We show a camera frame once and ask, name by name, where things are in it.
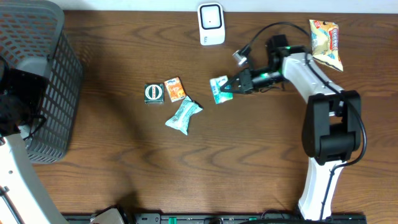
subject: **orange packet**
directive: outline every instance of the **orange packet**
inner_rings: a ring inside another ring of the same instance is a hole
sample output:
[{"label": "orange packet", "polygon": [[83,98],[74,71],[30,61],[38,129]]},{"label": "orange packet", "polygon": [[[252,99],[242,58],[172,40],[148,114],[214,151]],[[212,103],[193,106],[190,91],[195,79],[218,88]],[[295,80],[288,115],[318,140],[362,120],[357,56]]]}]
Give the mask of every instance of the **orange packet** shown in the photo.
[{"label": "orange packet", "polygon": [[167,93],[169,93],[169,97],[172,102],[182,100],[187,96],[182,88],[179,77],[167,80],[164,82],[164,85],[166,86]]}]

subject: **wooden table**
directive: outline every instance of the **wooden table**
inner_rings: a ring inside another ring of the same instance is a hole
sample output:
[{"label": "wooden table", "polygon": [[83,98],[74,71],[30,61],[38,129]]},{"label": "wooden table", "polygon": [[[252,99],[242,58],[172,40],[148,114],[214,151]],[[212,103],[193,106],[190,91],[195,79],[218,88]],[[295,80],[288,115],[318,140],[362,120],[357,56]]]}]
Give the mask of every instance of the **wooden table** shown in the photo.
[{"label": "wooden table", "polygon": [[[259,213],[293,210],[307,174],[301,144],[305,103],[287,91],[236,95],[215,105],[209,79],[239,71],[232,53],[263,26],[308,19],[336,22],[344,72],[320,65],[346,90],[362,96],[368,152],[344,169],[334,212],[364,212],[369,223],[398,220],[398,16],[315,13],[225,13],[226,42],[203,47],[195,12],[67,11],[66,30],[89,66],[72,145],[66,158],[36,171],[61,212],[91,213],[115,203],[165,213]],[[256,65],[267,63],[256,42]],[[144,84],[180,77],[202,105],[189,135],[165,122],[180,101],[144,104]]]}]

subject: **white wall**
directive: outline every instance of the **white wall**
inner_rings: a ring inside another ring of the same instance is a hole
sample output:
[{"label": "white wall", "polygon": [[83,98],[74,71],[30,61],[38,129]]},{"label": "white wall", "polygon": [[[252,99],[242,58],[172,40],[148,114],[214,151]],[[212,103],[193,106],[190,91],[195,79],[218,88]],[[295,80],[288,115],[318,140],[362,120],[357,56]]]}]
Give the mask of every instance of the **white wall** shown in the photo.
[{"label": "white wall", "polygon": [[[62,9],[196,11],[201,0],[50,0]],[[226,12],[398,13],[398,0],[217,0]]]}]

